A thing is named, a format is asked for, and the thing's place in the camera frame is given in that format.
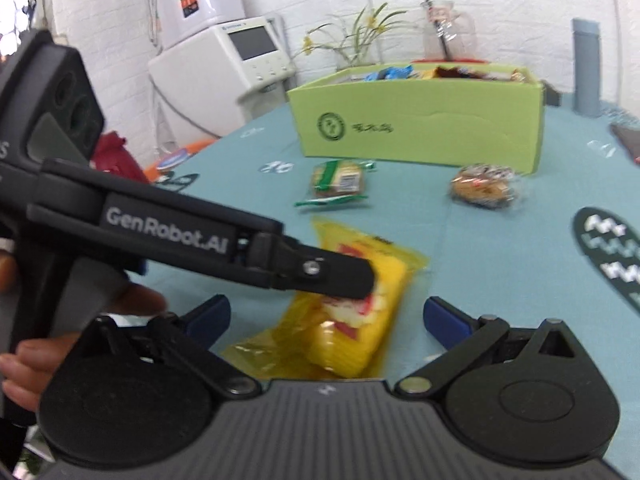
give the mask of finger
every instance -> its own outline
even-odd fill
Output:
[[[109,311],[123,316],[156,316],[165,310],[166,300],[162,294],[146,286],[131,283]]]
[[[38,394],[25,390],[13,381],[3,381],[2,390],[4,391],[4,394],[18,406],[28,410],[29,412],[38,411],[38,405],[40,403],[40,396]]]
[[[36,394],[41,394],[51,380],[51,374],[32,370],[12,354],[0,355],[0,371],[5,379]]]
[[[19,361],[38,372],[52,374],[80,337],[79,333],[65,334],[52,339],[27,339],[15,351]]]
[[[7,292],[18,277],[18,265],[9,253],[0,251],[0,292]]]

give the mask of clear plastic wrapper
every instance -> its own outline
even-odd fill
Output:
[[[259,379],[379,376],[402,295],[428,258],[331,220],[314,225],[323,249],[367,258],[376,275],[365,300],[299,292],[279,324],[231,345],[223,358]]]
[[[507,208],[522,197],[519,176],[507,166],[474,164],[452,179],[450,195],[456,200],[488,209]]]
[[[307,205],[335,205],[367,198],[365,174],[376,169],[368,160],[330,160],[314,168],[308,196],[296,202],[296,207]]]

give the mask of glass pitcher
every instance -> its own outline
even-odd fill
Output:
[[[455,10],[450,0],[424,0],[424,59],[476,59],[476,24],[467,12]]]

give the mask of round table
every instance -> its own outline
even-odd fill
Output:
[[[391,383],[443,351],[422,323],[428,296],[440,296],[473,317],[496,314],[514,327],[564,319],[620,402],[620,426],[606,459],[640,480],[640,316],[579,252],[571,228],[584,206],[609,210],[640,228],[639,169],[622,148],[612,152],[613,146],[605,118],[547,107],[540,168],[523,179],[524,198],[512,209],[453,203],[447,190],[456,168],[385,161],[367,176],[365,203],[295,208],[313,166],[324,159],[302,155],[285,106],[216,142],[175,174],[200,175],[183,193],[277,219],[305,244],[318,243],[310,219],[323,214],[429,256],[430,266],[415,277],[393,328],[385,361]],[[260,171],[276,160],[293,167]],[[292,292],[155,263],[138,281],[162,292],[178,314],[214,294],[227,295],[231,327],[214,351],[276,325],[292,298]]]

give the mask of control panel screen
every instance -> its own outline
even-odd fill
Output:
[[[246,28],[245,30],[231,32],[229,37],[243,61],[277,50],[271,36],[269,36],[267,29],[264,27]]]

